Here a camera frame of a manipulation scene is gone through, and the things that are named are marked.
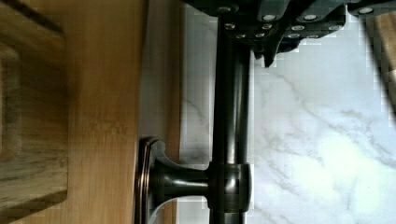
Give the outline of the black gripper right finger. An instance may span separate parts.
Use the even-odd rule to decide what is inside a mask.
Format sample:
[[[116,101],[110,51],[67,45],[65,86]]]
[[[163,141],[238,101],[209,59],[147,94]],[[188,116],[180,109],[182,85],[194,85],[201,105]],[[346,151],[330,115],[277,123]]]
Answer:
[[[348,12],[359,18],[371,18],[396,10],[396,0],[351,0]]]

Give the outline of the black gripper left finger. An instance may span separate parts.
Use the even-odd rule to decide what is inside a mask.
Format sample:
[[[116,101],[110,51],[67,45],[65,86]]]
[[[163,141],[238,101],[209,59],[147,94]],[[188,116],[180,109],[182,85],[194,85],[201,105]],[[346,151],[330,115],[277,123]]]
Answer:
[[[182,0],[219,19],[219,33],[242,43],[270,66],[278,53],[343,28],[344,0]]]

